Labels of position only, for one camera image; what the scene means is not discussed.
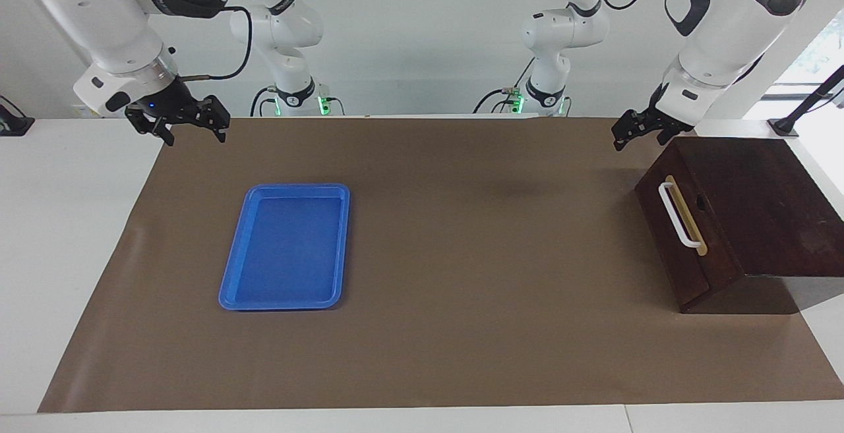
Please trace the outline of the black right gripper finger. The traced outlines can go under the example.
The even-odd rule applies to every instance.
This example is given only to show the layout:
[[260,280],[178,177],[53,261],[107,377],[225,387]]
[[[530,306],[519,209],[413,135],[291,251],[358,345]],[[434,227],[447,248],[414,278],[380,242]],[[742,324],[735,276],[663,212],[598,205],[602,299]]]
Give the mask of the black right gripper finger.
[[174,145],[175,137],[168,129],[163,117],[154,117],[150,120],[141,109],[125,109],[125,117],[137,133],[151,134],[160,138],[167,146]]
[[198,126],[211,130],[223,144],[230,125],[230,114],[216,96],[207,96],[198,102]]

